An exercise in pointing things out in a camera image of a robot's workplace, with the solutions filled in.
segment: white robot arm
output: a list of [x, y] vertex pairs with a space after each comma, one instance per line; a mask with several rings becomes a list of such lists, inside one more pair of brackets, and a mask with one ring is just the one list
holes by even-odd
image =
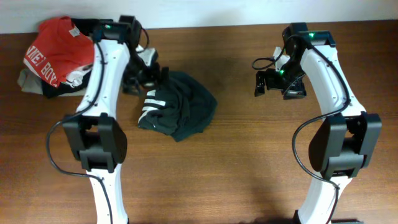
[[[140, 32], [139, 22], [129, 16], [121, 16], [119, 22], [102, 22], [94, 30], [95, 60], [76, 110], [80, 115], [63, 122], [75, 159], [81, 161], [87, 177], [95, 177], [90, 181], [97, 224], [129, 222], [121, 191], [127, 139], [116, 121], [120, 87], [125, 93], [139, 94], [140, 86], [156, 88], [167, 79], [168, 68], [160, 71], [155, 49], [138, 45]], [[92, 126], [98, 130], [90, 131]]]
[[[319, 117], [324, 122], [309, 149], [310, 162], [316, 172], [307, 198], [293, 220], [294, 224], [328, 224], [338, 199], [335, 192], [340, 196], [359, 170], [368, 166], [381, 120], [376, 114], [367, 114], [351, 91], [338, 61], [335, 41], [328, 31], [309, 32], [305, 23], [296, 23], [285, 29], [283, 38], [285, 46], [283, 50], [275, 49], [276, 59], [270, 64], [275, 65], [275, 69], [256, 75], [255, 96], [263, 94], [266, 85], [268, 90], [281, 90], [285, 100], [303, 98], [306, 91], [302, 78], [306, 74], [322, 114], [333, 114]], [[282, 55], [285, 49], [288, 55]], [[295, 137], [305, 125], [295, 132], [294, 151]], [[345, 138], [347, 131], [354, 134], [352, 138]], [[295, 156], [302, 165], [296, 152]]]

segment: wood grain surface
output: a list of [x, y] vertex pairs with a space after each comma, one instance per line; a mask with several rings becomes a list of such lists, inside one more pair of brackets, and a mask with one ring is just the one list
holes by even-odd
[[[189, 73], [218, 100], [203, 134], [176, 143], [137, 127], [142, 100], [120, 94], [118, 121], [127, 135], [123, 199], [131, 223], [239, 223], [291, 218], [306, 197], [310, 177], [291, 150], [296, 127], [320, 114], [308, 78], [308, 96], [282, 100], [278, 91], [254, 97], [251, 62], [281, 46], [287, 24], [149, 30], [159, 62]], [[382, 132], [370, 166], [343, 192], [334, 218], [367, 224], [398, 223], [398, 21], [309, 24], [333, 34], [341, 67]], [[59, 174], [47, 159], [50, 126], [72, 113], [80, 97], [22, 93], [16, 80], [36, 34], [0, 35], [0, 223], [95, 223], [89, 180]], [[308, 144], [320, 123], [298, 137]], [[64, 169], [83, 172], [63, 130], [51, 150]]]

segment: white stripe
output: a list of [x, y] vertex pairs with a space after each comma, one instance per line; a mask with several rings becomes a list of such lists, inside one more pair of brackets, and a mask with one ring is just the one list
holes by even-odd
[[164, 106], [166, 105], [166, 101], [162, 101], [162, 100], [153, 100], [153, 99], [146, 99], [145, 103], [154, 103], [160, 106]]
[[153, 110], [158, 110], [158, 109], [151, 107], [151, 106], [145, 106], [142, 108], [142, 110], [145, 112], [143, 112], [143, 114], [138, 118], [138, 123], [143, 117], [145, 117], [147, 115], [148, 112], [153, 111]]
[[159, 110], [159, 108], [154, 108], [153, 106], [145, 106], [142, 108], [142, 111], [151, 111], [151, 110]]
[[26, 60], [26, 58], [24, 58], [24, 64], [25, 64], [25, 65], [29, 68], [29, 70], [32, 71], [35, 75], [37, 75], [39, 78], [42, 78], [42, 77], [40, 77], [39, 74], [37, 74], [36, 70], [35, 70], [35, 69], [33, 68], [33, 66], [29, 63], [29, 61]]
[[156, 92], [156, 90], [151, 90], [151, 91], [147, 92], [147, 96], [155, 96], [155, 92]]

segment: black cable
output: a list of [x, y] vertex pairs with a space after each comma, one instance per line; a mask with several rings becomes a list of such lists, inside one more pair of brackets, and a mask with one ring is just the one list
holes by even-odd
[[145, 34], [145, 36], [147, 38], [147, 44], [145, 45], [144, 49], [137, 51], [137, 54], [143, 53], [149, 47], [149, 35], [148, 35], [148, 32], [144, 28], [141, 28], [141, 29], [142, 29], [142, 31], [144, 32], [144, 34]]
[[[320, 180], [320, 181], [329, 183], [329, 184], [331, 184], [332, 186], [334, 186], [334, 188], [335, 188], [335, 193], [336, 193], [336, 194], [335, 194], [335, 202], [334, 202], [334, 204], [333, 204], [333, 208], [331, 209], [331, 212], [330, 212], [330, 216], [329, 216], [329, 218], [328, 218], [328, 221], [326, 222], [326, 224], [329, 224], [329, 222], [331, 221], [331, 218], [332, 218], [332, 216], [333, 216], [333, 214], [334, 214], [334, 212], [335, 212], [337, 203], [338, 203], [338, 196], [339, 196], [339, 190], [340, 190], [340, 188], [339, 188], [339, 186], [338, 186], [336, 183], [334, 183], [333, 181], [326, 180], [326, 179], [324, 179], [324, 178], [322, 178], [322, 177], [317, 176], [316, 174], [314, 174], [313, 172], [311, 172], [310, 170], [308, 170], [308, 169], [304, 166], [304, 164], [302, 163], [302, 161], [301, 161], [300, 158], [299, 158], [299, 155], [297, 154], [297, 149], [296, 149], [296, 138], [297, 138], [297, 135], [299, 134], [299, 132], [300, 132], [304, 127], [306, 127], [308, 124], [313, 123], [313, 122], [316, 122], [316, 121], [318, 121], [318, 120], [320, 120], [320, 119], [323, 119], [323, 118], [326, 118], [326, 117], [328, 117], [328, 116], [333, 116], [333, 115], [336, 115], [336, 114], [338, 114], [338, 113], [343, 112], [345, 109], [347, 109], [347, 107], [348, 107], [349, 104], [351, 103], [351, 98], [349, 97], [348, 87], [347, 87], [346, 83], [344, 82], [343, 77], [341, 76], [340, 72], [339, 72], [339, 71], [337, 70], [337, 68], [334, 66], [333, 62], [331, 62], [330, 60], [328, 60], [328, 58], [326, 58], [316, 47], [314, 47], [311, 43], [309, 43], [309, 42], [308, 42], [304, 37], [302, 37], [301, 35], [291, 35], [291, 36], [285, 41], [285, 43], [288, 43], [289, 40], [290, 40], [290, 39], [293, 39], [293, 38], [298, 38], [298, 39], [304, 40], [304, 42], [306, 43], [308, 49], [314, 50], [315, 53], [317, 53], [317, 54], [318, 54], [318, 55], [331, 67], [331, 69], [336, 73], [336, 76], [337, 76], [337, 78], [339, 79], [341, 85], [343, 86], [344, 93], [345, 93], [345, 95], [346, 95], [346, 101], [343, 103], [343, 107], [342, 107], [342, 108], [340, 108], [340, 109], [338, 109], [338, 110], [336, 110], [336, 111], [327, 113], [327, 114], [323, 114], [323, 115], [321, 115], [321, 116], [317, 116], [317, 117], [315, 117], [315, 118], [312, 118], [312, 119], [310, 119], [310, 120], [304, 122], [303, 124], [301, 124], [301, 125], [296, 129], [296, 131], [295, 131], [294, 134], [293, 134], [293, 138], [292, 138], [292, 149], [293, 149], [293, 154], [294, 154], [294, 157], [295, 157], [297, 163], [299, 164], [299, 166], [300, 166], [308, 175], [312, 176], [313, 178], [315, 178], [315, 179], [317, 179], [317, 180]], [[283, 47], [281, 53], [278, 55], [278, 57], [275, 59], [275, 61], [273, 61], [273, 62], [270, 63], [269, 65], [267, 65], [267, 66], [265, 66], [265, 67], [262, 67], [262, 68], [256, 68], [256, 67], [254, 66], [254, 63], [257, 62], [258, 60], [255, 60], [255, 61], [253, 62], [253, 64], [252, 64], [252, 67], [253, 67], [254, 69], [256, 69], [256, 70], [262, 70], [262, 69], [266, 69], [266, 68], [269, 68], [269, 67], [275, 65], [276, 61], [278, 61], [278, 60], [280, 59], [280, 57], [282, 56], [282, 54], [284, 53], [285, 48], [286, 48], [286, 45], [284, 45], [284, 47]]]
[[275, 59], [272, 57], [272, 58], [269, 58], [269, 57], [266, 57], [266, 58], [257, 58], [257, 59], [255, 59], [254, 61], [253, 61], [253, 63], [251, 64], [251, 67], [253, 68], [253, 69], [255, 69], [255, 70], [263, 70], [263, 69], [266, 69], [266, 68], [269, 68], [270, 66], [265, 66], [265, 67], [261, 67], [261, 68], [259, 68], [259, 67], [256, 67], [256, 66], [254, 66], [254, 64], [256, 63], [256, 62], [258, 62], [258, 61], [260, 61], [260, 60], [267, 60], [267, 61], [270, 61], [270, 62], [275, 62]]
[[90, 174], [80, 174], [80, 173], [65, 171], [65, 170], [61, 169], [61, 168], [54, 162], [54, 160], [53, 160], [53, 158], [52, 158], [52, 156], [51, 156], [51, 153], [50, 153], [50, 136], [51, 136], [51, 134], [55, 131], [55, 129], [56, 129], [58, 126], [60, 126], [61, 124], [65, 123], [65, 122], [67, 122], [67, 121], [70, 121], [70, 120], [72, 120], [72, 119], [75, 119], [76, 117], [78, 117], [78, 116], [82, 115], [83, 113], [85, 113], [86, 111], [88, 111], [91, 107], [94, 106], [96, 100], [98, 99], [98, 97], [99, 97], [99, 95], [100, 95], [100, 91], [101, 91], [101, 87], [102, 87], [103, 79], [104, 79], [104, 73], [105, 73], [105, 59], [104, 59], [104, 54], [103, 54], [103, 52], [102, 52], [102, 49], [101, 49], [100, 45], [99, 45], [97, 42], [96, 42], [95, 44], [97, 45], [98, 50], [99, 50], [99, 53], [101, 54], [101, 77], [100, 77], [100, 80], [99, 80], [99, 83], [98, 83], [98, 89], [97, 89], [97, 92], [95, 93], [95, 96], [94, 96], [94, 98], [93, 98], [93, 101], [91, 101], [90, 104], [89, 104], [85, 109], [83, 109], [83, 110], [81, 110], [81, 111], [79, 111], [79, 112], [77, 112], [77, 113], [75, 113], [75, 114], [73, 114], [73, 115], [71, 115], [71, 116], [68, 116], [68, 117], [66, 117], [66, 118], [63, 118], [63, 119], [60, 120], [60, 121], [57, 121], [57, 122], [50, 128], [50, 130], [49, 130], [48, 133], [47, 133], [47, 137], [46, 137], [46, 140], [45, 140], [45, 149], [46, 149], [46, 151], [47, 151], [47, 156], [48, 156], [49, 159], [50, 159], [51, 165], [52, 165], [57, 171], [59, 171], [60, 173], [66, 174], [66, 175], [75, 176], [75, 177], [88, 177], [88, 178], [94, 178], [94, 179], [96, 179], [96, 180], [99, 182], [99, 184], [101, 184], [101, 187], [102, 187], [102, 189], [103, 189], [103, 191], [104, 191], [106, 203], [108, 204], [108, 208], [109, 208], [109, 217], [110, 217], [110, 219], [111, 219], [111, 224], [113, 224], [113, 216], [112, 216], [111, 202], [109, 201], [108, 193], [106, 192], [106, 188], [105, 188], [105, 185], [104, 185], [102, 179], [99, 178], [99, 177], [97, 177], [97, 176], [90, 175]]

